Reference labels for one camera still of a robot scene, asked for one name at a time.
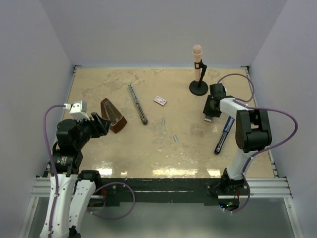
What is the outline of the blue stapler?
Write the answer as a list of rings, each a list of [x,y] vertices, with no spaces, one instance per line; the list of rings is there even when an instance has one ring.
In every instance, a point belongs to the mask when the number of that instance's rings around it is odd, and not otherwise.
[[[235,122],[235,119],[233,117],[229,116],[227,121],[226,121],[226,124],[222,130],[222,135],[221,135],[221,137],[220,137],[220,139],[215,147],[214,153],[216,155],[218,155],[221,152],[223,145],[227,139],[227,136],[232,129],[234,122]]]

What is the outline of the grey stapler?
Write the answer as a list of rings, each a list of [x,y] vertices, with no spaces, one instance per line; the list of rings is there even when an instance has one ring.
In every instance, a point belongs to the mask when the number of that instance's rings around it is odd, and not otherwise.
[[[143,112],[143,109],[142,109],[142,107],[140,105],[140,102],[139,102],[139,100],[138,100],[138,98],[137,98],[137,96],[135,94],[135,91],[134,91],[134,89],[133,89],[131,84],[128,85],[128,92],[129,92],[129,94],[131,96],[131,99],[132,99],[132,101],[134,103],[134,106],[137,109],[137,112],[139,114],[139,117],[141,119],[142,124],[143,125],[147,125],[148,124],[148,119],[146,118],[146,116],[145,116],[145,114]]]

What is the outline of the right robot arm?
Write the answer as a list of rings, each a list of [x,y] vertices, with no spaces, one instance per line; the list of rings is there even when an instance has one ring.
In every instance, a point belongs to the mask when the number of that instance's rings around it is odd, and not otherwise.
[[[223,193],[231,195],[238,186],[244,185],[246,171],[255,154],[272,142],[268,113],[266,110],[249,109],[238,104],[234,97],[227,96],[221,83],[210,85],[203,113],[211,118],[219,118],[224,113],[235,119],[238,149],[232,163],[224,170],[219,185]]]

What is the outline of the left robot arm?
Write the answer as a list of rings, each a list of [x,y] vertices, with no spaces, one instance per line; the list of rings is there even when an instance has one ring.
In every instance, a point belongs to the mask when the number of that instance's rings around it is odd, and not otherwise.
[[[93,194],[103,188],[98,171],[79,172],[82,148],[91,138],[108,133],[110,121],[92,113],[89,119],[65,119],[57,125],[52,151],[51,190],[42,238],[78,238]]]

